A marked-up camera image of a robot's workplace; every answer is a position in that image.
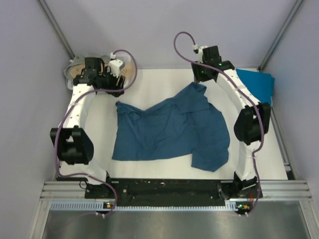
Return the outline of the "dark blue t shirt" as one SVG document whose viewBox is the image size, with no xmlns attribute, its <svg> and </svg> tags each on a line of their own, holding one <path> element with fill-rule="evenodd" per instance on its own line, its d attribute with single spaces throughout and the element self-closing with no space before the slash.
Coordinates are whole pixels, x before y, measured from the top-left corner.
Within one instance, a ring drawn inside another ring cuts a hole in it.
<svg viewBox="0 0 319 239">
<path fill-rule="evenodd" d="M 191 166 L 214 172 L 229 159 L 230 135 L 223 114 L 190 83 L 174 97 L 141 110 L 116 102 L 113 160 L 151 161 L 191 155 Z"/>
</svg>

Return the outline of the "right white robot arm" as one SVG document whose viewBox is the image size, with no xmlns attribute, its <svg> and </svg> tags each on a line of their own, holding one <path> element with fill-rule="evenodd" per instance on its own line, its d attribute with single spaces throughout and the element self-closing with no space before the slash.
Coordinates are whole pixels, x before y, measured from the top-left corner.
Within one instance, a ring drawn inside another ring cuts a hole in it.
<svg viewBox="0 0 319 239">
<path fill-rule="evenodd" d="M 234 104 L 238 117 L 234 134 L 239 140 L 239 160 L 234 172 L 231 197 L 259 198 L 261 188 L 256 172 L 256 153 L 264 144 L 269 130 L 271 106 L 262 103 L 248 90 L 230 61 L 222 61 L 217 46 L 193 45 L 197 61 L 192 63 L 197 83 L 214 80 Z"/>
</svg>

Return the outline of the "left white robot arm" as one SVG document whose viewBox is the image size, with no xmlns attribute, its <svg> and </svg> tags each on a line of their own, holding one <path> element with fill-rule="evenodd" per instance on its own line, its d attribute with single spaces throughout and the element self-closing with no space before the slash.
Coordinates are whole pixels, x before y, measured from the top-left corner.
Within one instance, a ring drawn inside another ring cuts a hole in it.
<svg viewBox="0 0 319 239">
<path fill-rule="evenodd" d="M 79 65 L 73 62 L 66 71 L 72 80 L 71 101 L 59 126 L 50 131 L 57 176 L 84 177 L 96 185 L 96 192 L 104 198 L 112 194 L 113 185 L 107 182 L 107 171 L 94 158 L 94 144 L 85 131 L 85 124 L 98 92 L 115 97 L 124 93 L 124 66 L 115 54 L 111 54 L 108 61 L 103 57 L 85 57 Z"/>
</svg>

